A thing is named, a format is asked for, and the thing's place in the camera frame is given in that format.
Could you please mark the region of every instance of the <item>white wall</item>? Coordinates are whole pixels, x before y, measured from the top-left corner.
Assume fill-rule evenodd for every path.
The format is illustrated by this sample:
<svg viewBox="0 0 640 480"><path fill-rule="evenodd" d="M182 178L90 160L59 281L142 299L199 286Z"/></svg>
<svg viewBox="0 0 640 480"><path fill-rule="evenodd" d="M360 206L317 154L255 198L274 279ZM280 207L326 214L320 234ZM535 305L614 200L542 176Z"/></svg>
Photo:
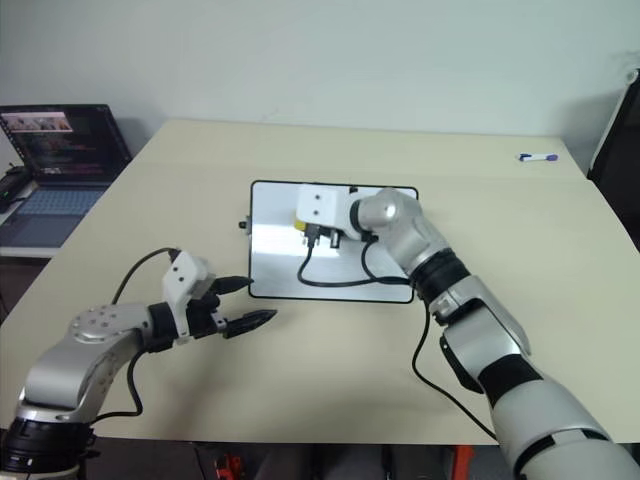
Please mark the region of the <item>white wall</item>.
<svg viewBox="0 0 640 480"><path fill-rule="evenodd" d="M0 2L0 103L106 102L134 151L189 117L559 134L584 169L640 66L638 0Z"/></svg>

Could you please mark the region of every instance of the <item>white board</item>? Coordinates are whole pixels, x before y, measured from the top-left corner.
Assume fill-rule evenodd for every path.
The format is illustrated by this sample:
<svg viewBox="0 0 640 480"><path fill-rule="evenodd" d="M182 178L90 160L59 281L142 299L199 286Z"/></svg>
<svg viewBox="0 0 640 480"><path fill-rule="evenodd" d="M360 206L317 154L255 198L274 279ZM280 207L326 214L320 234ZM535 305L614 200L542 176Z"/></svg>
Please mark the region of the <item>white board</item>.
<svg viewBox="0 0 640 480"><path fill-rule="evenodd" d="M323 184L337 189L348 185ZM251 248L249 287L253 297L350 300L362 302L408 303L413 290L406 285L379 283L356 287L312 287L300 283L297 272L307 255L303 233L294 227L298 201L298 182L256 181L251 185ZM360 192L375 194L382 186L356 185ZM399 187L401 192L417 198L414 188ZM367 278L360 264L364 242L343 237L340 248L329 246L320 238L304 271L307 279L318 282L345 282ZM367 252L367 265L376 276L402 276L404 273L382 245L374 244Z"/></svg>

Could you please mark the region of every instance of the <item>orange object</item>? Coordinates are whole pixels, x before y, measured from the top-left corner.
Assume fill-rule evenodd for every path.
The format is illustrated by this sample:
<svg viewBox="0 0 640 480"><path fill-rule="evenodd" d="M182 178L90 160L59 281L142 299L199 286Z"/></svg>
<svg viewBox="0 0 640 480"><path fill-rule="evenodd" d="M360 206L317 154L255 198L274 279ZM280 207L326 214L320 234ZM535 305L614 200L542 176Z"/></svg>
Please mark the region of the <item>orange object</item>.
<svg viewBox="0 0 640 480"><path fill-rule="evenodd" d="M216 475L218 480L242 480L244 478L242 459L225 453L216 460Z"/></svg>
<svg viewBox="0 0 640 480"><path fill-rule="evenodd" d="M451 480L468 480L472 458L473 447L471 445L456 445L454 447Z"/></svg>

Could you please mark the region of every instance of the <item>laptop keyboard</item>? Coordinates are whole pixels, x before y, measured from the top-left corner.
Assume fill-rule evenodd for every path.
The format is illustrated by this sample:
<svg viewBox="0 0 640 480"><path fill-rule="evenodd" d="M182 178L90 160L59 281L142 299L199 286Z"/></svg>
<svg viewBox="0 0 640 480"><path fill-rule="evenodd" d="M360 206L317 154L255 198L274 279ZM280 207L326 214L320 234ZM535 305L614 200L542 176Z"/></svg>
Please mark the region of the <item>laptop keyboard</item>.
<svg viewBox="0 0 640 480"><path fill-rule="evenodd" d="M42 190L25 200L22 215L85 215L98 201L102 190Z"/></svg>

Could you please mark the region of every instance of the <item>pen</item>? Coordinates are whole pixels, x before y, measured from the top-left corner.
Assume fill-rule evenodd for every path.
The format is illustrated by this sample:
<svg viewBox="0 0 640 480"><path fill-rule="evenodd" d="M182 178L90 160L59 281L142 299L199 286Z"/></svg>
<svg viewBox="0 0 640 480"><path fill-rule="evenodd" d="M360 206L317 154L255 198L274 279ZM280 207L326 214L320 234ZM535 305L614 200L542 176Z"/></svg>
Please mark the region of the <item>pen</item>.
<svg viewBox="0 0 640 480"><path fill-rule="evenodd" d="M521 162L530 162L532 160L547 160L553 162L558 159L558 155L555 153L521 153L518 155L518 160Z"/></svg>

